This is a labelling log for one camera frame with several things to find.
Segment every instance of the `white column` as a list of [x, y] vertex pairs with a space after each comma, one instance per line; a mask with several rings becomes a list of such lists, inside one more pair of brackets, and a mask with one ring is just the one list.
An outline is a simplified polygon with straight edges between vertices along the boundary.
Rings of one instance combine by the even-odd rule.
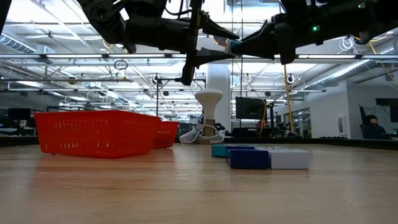
[[219, 90], [223, 98], [215, 109], [215, 120], [231, 132], [231, 87], [228, 65], [209, 64], [206, 77], [206, 88]]

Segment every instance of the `ceiling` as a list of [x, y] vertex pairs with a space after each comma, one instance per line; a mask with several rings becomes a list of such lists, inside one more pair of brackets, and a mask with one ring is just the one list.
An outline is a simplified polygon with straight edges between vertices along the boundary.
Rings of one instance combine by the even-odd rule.
[[[167, 5], [167, 9], [172, 12], [179, 10], [180, 1], [173, 0]], [[243, 7], [243, 13], [238, 8], [225, 6], [223, 0], [205, 1], [203, 9], [209, 11], [211, 18], [219, 25], [233, 30], [238, 35], [247, 36], [256, 30], [260, 29], [265, 19], [270, 18], [274, 14], [279, 13], [279, 6], [277, 4], [261, 4], [256, 6]], [[174, 18], [167, 12], [164, 12], [163, 17]], [[106, 43], [97, 31], [92, 28], [86, 16], [82, 12], [80, 6], [75, 0], [13, 0], [9, 11], [7, 23], [4, 27], [3, 34], [6, 34], [13, 39], [22, 42], [25, 45], [32, 46], [39, 49], [42, 46], [47, 46], [56, 54], [125, 54], [124, 49], [119, 46]], [[389, 34], [388, 37], [379, 42], [374, 43], [377, 48], [391, 40], [394, 33]], [[212, 37], [201, 35], [198, 39], [198, 48], [206, 47], [213, 50], [224, 50], [217, 45]], [[360, 53], [369, 52], [370, 48], [350, 44], [349, 40], [339, 38], [335, 40], [326, 41], [321, 46], [309, 45], [297, 49], [298, 54], [352, 54], [353, 47]], [[146, 46], [137, 46], [138, 54], [164, 54], [171, 51], [160, 51], [159, 49]], [[0, 53], [2, 54], [21, 54], [21, 52], [14, 50], [6, 45], [0, 44]], [[16, 65], [24, 63], [25, 69], [34, 73], [32, 78], [44, 77], [51, 74], [50, 78], [65, 79], [70, 77], [84, 78], [98, 80], [91, 82], [95, 88], [110, 88], [110, 89], [154, 89], [155, 85], [152, 79], [155, 74], [160, 78], [178, 78], [181, 75], [184, 60], [171, 60], [169, 58], [142, 58], [134, 60], [126, 60], [129, 64], [125, 70], [117, 71], [114, 69], [113, 63], [115, 60], [85, 60], [79, 59], [71, 60], [54, 60], [59, 62], [46, 65], [35, 62], [34, 60], [9, 60], [9, 62]], [[76, 66], [75, 62], [81, 62], [82, 65]], [[261, 62], [258, 60], [245, 60], [243, 66], [241, 62], [234, 62], [232, 60], [222, 62], [228, 66], [231, 71], [232, 87], [240, 87], [240, 82], [237, 81], [237, 76], [241, 73], [248, 76], [248, 82], [254, 88], [270, 88], [270, 89], [284, 89], [284, 67], [274, 62]], [[322, 75], [326, 71], [338, 66], [341, 62], [338, 61], [324, 61], [323, 63], [305, 62], [292, 63], [287, 65], [287, 73], [296, 77], [296, 86], [303, 85], [310, 82], [317, 76]], [[208, 66], [202, 65], [196, 70], [196, 78], [205, 79], [208, 75]], [[129, 82], [119, 82], [120, 79], [128, 79]], [[114, 79], [111, 82], [102, 82], [101, 80]], [[192, 90], [204, 88], [201, 83], [193, 83], [190, 87]], [[78, 82], [76, 85], [67, 82], [62, 83], [43, 83], [45, 86], [59, 86], [62, 88], [87, 88], [90, 84]], [[250, 89], [247, 81], [244, 79], [242, 86], [244, 89]], [[15, 84], [16, 88], [24, 87], [24, 85]], [[192, 91], [189, 87], [183, 86], [180, 83], [169, 82], [164, 86], [163, 90], [167, 89], [186, 89], [186, 91], [170, 91], [168, 96], [161, 96], [164, 99], [194, 99]], [[135, 109], [143, 113], [152, 113], [151, 109], [155, 107], [155, 93], [143, 91], [123, 91], [116, 92], [119, 98], [114, 99], [110, 96], [101, 96], [97, 92], [87, 93], [85, 98], [91, 102], [101, 103], [109, 101], [111, 103], [121, 103], [120, 98], [135, 103]], [[240, 95], [238, 92], [233, 92], [233, 97]], [[247, 96], [256, 96], [253, 92], [245, 93]], [[272, 97], [277, 98], [280, 93], [274, 94]], [[85, 103], [69, 98], [72, 102]], [[162, 114], [170, 114], [170, 110], [178, 114], [195, 114], [201, 113], [201, 107], [195, 101], [191, 104], [181, 104], [180, 109], [177, 110], [175, 100], [164, 100], [164, 111]]]

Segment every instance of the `person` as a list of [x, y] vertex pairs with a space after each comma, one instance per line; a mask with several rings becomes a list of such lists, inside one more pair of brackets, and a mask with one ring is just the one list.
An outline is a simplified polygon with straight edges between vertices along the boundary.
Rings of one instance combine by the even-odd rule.
[[366, 116], [366, 125], [363, 127], [363, 138], [375, 140], [391, 140], [389, 136], [383, 135], [385, 133], [386, 130], [378, 124], [376, 116]]

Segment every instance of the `desk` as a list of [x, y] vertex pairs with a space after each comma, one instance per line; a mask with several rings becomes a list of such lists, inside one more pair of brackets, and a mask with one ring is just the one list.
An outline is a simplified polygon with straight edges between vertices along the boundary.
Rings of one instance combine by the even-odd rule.
[[118, 160], [0, 149], [2, 223], [393, 224], [398, 152], [287, 145], [310, 170], [232, 170], [210, 146]]

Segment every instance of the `blue box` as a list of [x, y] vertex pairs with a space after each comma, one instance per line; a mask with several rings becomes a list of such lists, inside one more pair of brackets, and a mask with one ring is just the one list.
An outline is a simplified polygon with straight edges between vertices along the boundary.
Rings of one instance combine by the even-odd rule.
[[211, 156], [212, 157], [221, 157], [221, 158], [229, 158], [229, 150], [231, 149], [246, 149], [246, 150], [253, 150], [255, 146], [242, 146], [242, 145], [227, 145], [227, 144], [220, 144], [220, 145], [212, 145], [211, 146]]
[[263, 150], [230, 150], [227, 158], [229, 166], [233, 169], [267, 169], [269, 168], [269, 153]]

